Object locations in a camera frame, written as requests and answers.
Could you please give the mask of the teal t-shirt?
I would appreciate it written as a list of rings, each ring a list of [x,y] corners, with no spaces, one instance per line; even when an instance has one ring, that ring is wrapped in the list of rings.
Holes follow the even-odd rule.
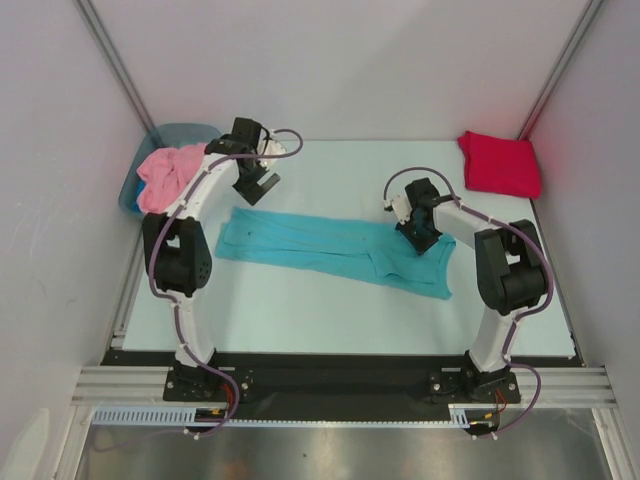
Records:
[[[448,300],[450,235],[418,254],[391,224],[234,208],[215,247],[221,259],[310,270]]]

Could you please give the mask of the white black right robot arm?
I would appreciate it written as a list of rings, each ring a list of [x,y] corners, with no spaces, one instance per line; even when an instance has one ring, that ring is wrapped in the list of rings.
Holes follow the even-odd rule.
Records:
[[[396,229],[416,253],[433,249],[449,234],[475,255],[483,317],[461,369],[430,375],[432,401],[484,403],[516,391],[511,350],[521,320],[546,308],[553,294],[552,275],[534,224],[496,220],[452,193],[440,194],[428,178],[411,182],[401,195],[386,197],[384,209],[395,214]]]

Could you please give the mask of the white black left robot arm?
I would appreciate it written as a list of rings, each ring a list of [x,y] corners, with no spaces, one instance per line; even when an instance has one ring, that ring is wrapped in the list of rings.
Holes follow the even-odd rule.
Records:
[[[229,382],[204,363],[216,348],[198,309],[213,271],[205,222],[228,190],[256,205],[280,180],[270,170],[286,154],[259,122],[238,117],[230,133],[212,140],[197,156],[200,164],[187,186],[160,213],[143,219],[145,266],[152,294],[169,303],[178,347],[167,375],[163,399],[208,401]]]

